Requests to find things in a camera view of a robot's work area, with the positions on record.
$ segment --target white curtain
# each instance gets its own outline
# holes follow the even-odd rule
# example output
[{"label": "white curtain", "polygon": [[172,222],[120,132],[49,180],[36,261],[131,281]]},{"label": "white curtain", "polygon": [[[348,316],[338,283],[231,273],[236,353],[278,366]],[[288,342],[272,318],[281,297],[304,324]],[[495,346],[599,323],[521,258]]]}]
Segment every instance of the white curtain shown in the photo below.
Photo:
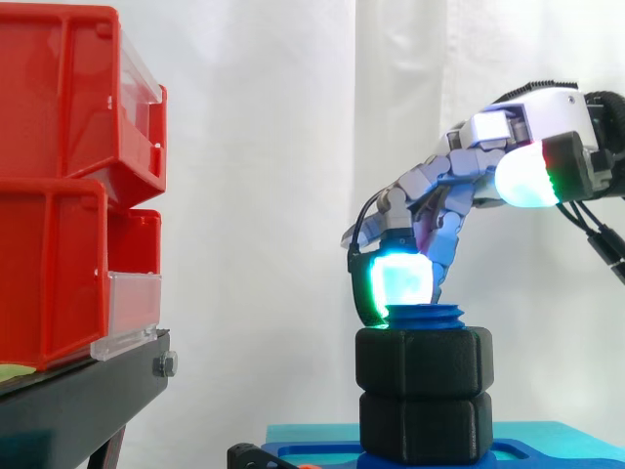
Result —
[{"label": "white curtain", "polygon": [[[268,424],[357,421],[339,239],[364,199],[529,80],[625,93],[622,2],[110,3],[169,89],[168,191],[148,206],[180,355],[122,469],[225,467]],[[625,232],[622,201],[595,205]],[[625,445],[623,293],[555,210],[497,208],[469,217],[442,299],[493,333],[496,419]]]}]

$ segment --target black hexagonal block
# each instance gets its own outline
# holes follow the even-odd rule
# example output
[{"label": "black hexagonal block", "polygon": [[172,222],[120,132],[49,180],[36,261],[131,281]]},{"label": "black hexagonal block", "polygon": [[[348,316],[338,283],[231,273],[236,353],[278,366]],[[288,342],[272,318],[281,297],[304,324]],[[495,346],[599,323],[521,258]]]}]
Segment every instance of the black hexagonal block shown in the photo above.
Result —
[{"label": "black hexagonal block", "polygon": [[490,396],[411,402],[365,393],[360,443],[365,451],[399,464],[474,464],[492,446]]},{"label": "black hexagonal block", "polygon": [[492,336],[483,327],[364,328],[355,345],[356,382],[378,396],[470,399],[494,380]]}]

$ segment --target red drawer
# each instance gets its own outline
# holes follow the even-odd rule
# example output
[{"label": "red drawer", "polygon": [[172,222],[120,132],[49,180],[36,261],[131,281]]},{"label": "red drawer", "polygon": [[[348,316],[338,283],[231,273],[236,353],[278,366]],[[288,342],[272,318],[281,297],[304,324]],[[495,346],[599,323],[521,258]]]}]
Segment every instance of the red drawer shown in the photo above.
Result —
[{"label": "red drawer", "polygon": [[0,3],[0,177],[89,178],[129,208],[165,190],[167,94],[109,7]]},{"label": "red drawer", "polygon": [[96,181],[0,179],[0,364],[46,369],[158,323],[160,216],[107,207]]}]

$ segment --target metal bracket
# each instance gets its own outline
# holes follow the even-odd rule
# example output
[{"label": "metal bracket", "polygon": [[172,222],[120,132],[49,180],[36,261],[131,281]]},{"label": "metal bracket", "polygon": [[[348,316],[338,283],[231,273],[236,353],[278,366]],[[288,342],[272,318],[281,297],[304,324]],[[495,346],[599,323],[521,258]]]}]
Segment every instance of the metal bracket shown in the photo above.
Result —
[{"label": "metal bracket", "polygon": [[298,469],[249,443],[239,443],[228,450],[228,469]]}]

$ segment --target green led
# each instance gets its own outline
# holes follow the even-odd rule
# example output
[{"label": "green led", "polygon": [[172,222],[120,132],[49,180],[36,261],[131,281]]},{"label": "green led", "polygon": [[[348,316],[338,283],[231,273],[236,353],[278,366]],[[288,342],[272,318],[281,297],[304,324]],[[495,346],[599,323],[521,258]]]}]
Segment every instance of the green led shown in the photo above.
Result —
[{"label": "green led", "polygon": [[542,142],[504,155],[495,171],[495,188],[516,207],[552,207],[560,203],[547,172]]},{"label": "green led", "polygon": [[430,303],[434,291],[432,261],[423,254],[406,252],[378,256],[371,266],[371,286],[382,318],[389,315],[387,305]]}]

